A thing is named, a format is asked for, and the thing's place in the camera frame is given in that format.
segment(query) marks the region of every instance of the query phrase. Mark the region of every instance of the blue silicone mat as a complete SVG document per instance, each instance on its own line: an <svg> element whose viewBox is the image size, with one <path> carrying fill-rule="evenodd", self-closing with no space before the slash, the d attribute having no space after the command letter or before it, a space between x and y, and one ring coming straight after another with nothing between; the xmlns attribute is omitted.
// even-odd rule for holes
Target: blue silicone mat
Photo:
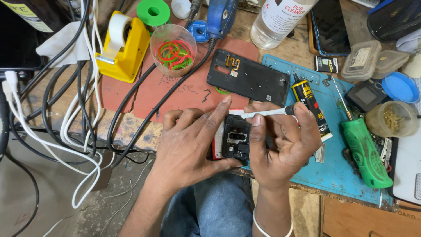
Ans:
<svg viewBox="0 0 421 237"><path fill-rule="evenodd" d="M345 143L340 134L340 122L346 121L347 118L345 113L337 108L336 103L339 95L333 81L328 81L330 85L325 86L323 80L328 78L326 74L268 54L264 55L262 64L283 73L292 74L295 71L298 76L307 77L313 94L320 109L323 111L323 115L333 135L333 137L324 141L326 143L324 163L316 162L314 156L310 157L309 164L295 174L291 181L331 193L379 204L381 191L366 186L362 179L353 173L351 166L342 157L341 152L345 148ZM294 79L291 76L291 85L293 83ZM336 80L336 83L342 96L354 86L342 80ZM290 90L286 105L295 102L294 94ZM383 199L390 205L393 202L393 199L386 191L383 191Z"/></svg>

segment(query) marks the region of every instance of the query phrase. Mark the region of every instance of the dark bottle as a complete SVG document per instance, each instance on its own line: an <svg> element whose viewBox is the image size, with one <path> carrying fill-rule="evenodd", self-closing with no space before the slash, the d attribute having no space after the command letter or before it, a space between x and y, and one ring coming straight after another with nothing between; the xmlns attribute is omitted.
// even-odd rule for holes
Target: dark bottle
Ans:
<svg viewBox="0 0 421 237"><path fill-rule="evenodd" d="M71 22L67 10L57 0L0 0L35 29L56 33Z"/></svg>

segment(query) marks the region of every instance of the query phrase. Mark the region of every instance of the hand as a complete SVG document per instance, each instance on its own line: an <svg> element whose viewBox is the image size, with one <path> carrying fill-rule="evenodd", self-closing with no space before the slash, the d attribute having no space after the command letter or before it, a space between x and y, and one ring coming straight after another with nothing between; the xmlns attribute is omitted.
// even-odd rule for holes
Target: hand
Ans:
<svg viewBox="0 0 421 237"><path fill-rule="evenodd" d="M237 159L206 159L212 139L228 114L231 101L231 96L227 96L210 113L197 108L167 112L157 157L148 179L151 177L175 194L216 173L240 167L241 162Z"/></svg>
<svg viewBox="0 0 421 237"><path fill-rule="evenodd" d="M244 108L245 113L279 109L270 102L253 102ZM293 116L256 114L247 121L250 131L250 168L259 187L276 191L288 185L307 159L322 145L316 118L302 103L295 103ZM273 137L274 146L267 150L266 133Z"/></svg>

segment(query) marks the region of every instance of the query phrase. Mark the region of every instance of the silver bangle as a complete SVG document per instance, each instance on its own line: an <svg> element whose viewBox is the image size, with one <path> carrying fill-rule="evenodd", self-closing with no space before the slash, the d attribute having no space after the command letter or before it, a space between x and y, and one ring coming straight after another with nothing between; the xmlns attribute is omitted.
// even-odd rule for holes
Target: silver bangle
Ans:
<svg viewBox="0 0 421 237"><path fill-rule="evenodd" d="M257 221L256 221L256 216L254 215L254 213L256 212L256 208L254 208L254 210L253 210L253 222L254 222L254 224L256 225L256 227L257 227L257 229L265 236L265 237L272 237L272 236L270 236L268 233L266 233L260 226L259 226L259 224L257 224ZM286 236L284 236L284 237L290 237L291 236L291 234L292 234L292 230L293 230L293 225L292 225L292 219L291 219L291 229L290 229L290 231L288 232L288 234L286 234Z"/></svg>

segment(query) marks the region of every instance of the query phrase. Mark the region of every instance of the blue lid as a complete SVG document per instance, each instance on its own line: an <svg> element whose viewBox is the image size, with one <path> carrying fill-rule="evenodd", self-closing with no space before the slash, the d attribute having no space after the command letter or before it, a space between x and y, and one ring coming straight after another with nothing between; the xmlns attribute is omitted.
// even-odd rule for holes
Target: blue lid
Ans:
<svg viewBox="0 0 421 237"><path fill-rule="evenodd" d="M189 31L197 43L206 43L211 37L208 34L208 23L203 20L192 21Z"/></svg>
<svg viewBox="0 0 421 237"><path fill-rule="evenodd" d="M405 74L392 72L381 80L383 90L393 100L400 100L405 103L415 103L419 100L420 92L414 80Z"/></svg>

